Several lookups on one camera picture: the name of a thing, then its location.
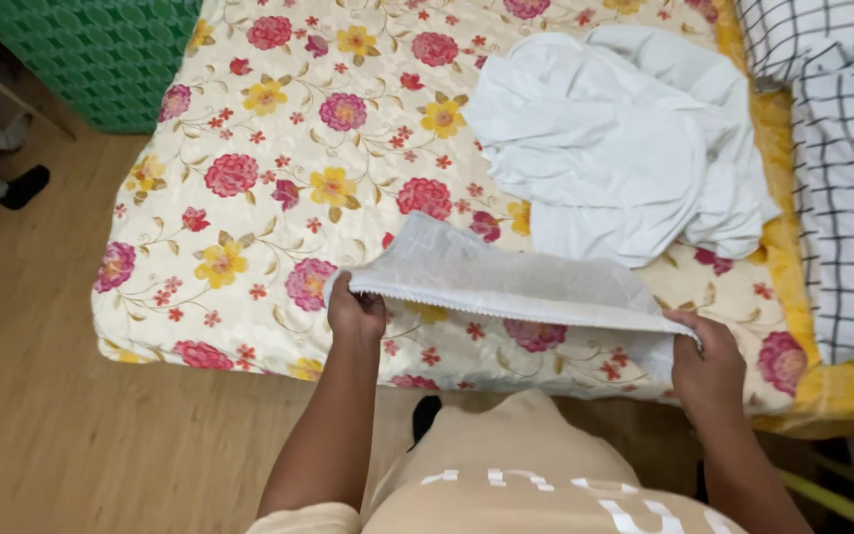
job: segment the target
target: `bed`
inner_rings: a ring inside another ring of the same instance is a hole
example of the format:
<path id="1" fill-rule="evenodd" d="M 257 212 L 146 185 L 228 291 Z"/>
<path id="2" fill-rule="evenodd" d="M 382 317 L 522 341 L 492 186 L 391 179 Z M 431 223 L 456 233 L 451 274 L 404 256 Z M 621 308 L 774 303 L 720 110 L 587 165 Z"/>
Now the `bed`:
<path id="1" fill-rule="evenodd" d="M 497 191 L 458 113 L 486 57 L 525 35 L 643 24 L 720 44 L 741 65 L 739 28 L 719 0 L 580 4 L 204 2 L 157 132 L 115 202 L 92 293 L 101 352 L 316 380 L 331 337 L 322 284 L 336 266 L 372 260 L 405 215 L 422 211 L 530 250 L 528 203 Z M 770 189 L 785 211 L 767 225 L 764 246 L 733 262 L 675 244 L 639 274 L 661 306 L 730 326 L 749 363 L 747 409 L 772 415 L 759 427 L 852 431 L 854 366 L 821 375 L 816 365 L 790 225 L 785 99 L 753 102 Z M 388 307 L 386 386 L 537 386 L 677 403 L 614 336 Z"/>

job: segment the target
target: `right hand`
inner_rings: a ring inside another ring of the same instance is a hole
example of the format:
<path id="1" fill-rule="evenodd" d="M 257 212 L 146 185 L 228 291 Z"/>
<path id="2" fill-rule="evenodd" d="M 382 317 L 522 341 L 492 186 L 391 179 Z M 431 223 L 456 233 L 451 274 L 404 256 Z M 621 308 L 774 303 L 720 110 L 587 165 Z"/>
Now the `right hand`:
<path id="1" fill-rule="evenodd" d="M 674 338 L 675 394 L 695 427 L 745 422 L 743 380 L 747 362 L 740 355 L 729 329 L 696 313 L 664 310 L 664 316 L 690 328 L 700 338 L 703 352 L 693 338 Z"/>

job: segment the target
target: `white cloth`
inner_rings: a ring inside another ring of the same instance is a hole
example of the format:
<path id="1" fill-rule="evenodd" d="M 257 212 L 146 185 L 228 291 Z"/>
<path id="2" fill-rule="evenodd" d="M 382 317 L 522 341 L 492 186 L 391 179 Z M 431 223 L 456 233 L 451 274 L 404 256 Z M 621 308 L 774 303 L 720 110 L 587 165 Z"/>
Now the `white cloth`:
<path id="1" fill-rule="evenodd" d="M 674 334 L 696 339 L 691 329 L 665 319 L 651 291 L 622 265 L 501 250 L 421 212 L 408 216 L 382 255 L 345 270 L 351 272 L 353 293 L 536 323 L 628 331 L 625 351 L 658 380 L 671 379 Z M 326 306 L 337 277 L 334 273 L 326 282 Z"/>
<path id="2" fill-rule="evenodd" d="M 640 267 L 680 239 L 741 259 L 779 215 L 746 78 L 667 31 L 528 37 L 487 61 L 463 115 L 491 176 L 531 202 L 539 252 Z"/>

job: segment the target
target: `green panel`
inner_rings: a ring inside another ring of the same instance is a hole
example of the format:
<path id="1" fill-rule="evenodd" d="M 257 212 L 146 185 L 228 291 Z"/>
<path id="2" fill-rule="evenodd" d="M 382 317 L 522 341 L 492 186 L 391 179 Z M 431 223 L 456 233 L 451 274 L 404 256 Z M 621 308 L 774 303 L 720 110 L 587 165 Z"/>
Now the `green panel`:
<path id="1" fill-rule="evenodd" d="M 201 0 L 0 0 L 0 41 L 88 123 L 152 133 Z"/>

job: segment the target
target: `foot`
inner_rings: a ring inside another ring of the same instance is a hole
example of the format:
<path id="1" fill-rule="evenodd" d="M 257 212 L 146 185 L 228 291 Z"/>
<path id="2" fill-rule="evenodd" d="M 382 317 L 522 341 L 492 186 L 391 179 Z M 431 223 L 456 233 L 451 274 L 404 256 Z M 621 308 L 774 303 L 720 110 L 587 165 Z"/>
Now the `foot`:
<path id="1" fill-rule="evenodd" d="M 418 406 L 414 408 L 414 445 L 421 441 L 424 434 L 433 426 L 433 418 L 440 411 L 443 404 L 440 402 L 440 397 L 430 395 L 421 399 Z"/>
<path id="2" fill-rule="evenodd" d="M 6 196 L 0 199 L 0 204 L 10 210 L 22 209 L 41 189 L 48 185 L 48 169 L 36 166 L 22 176 L 8 183 Z"/>

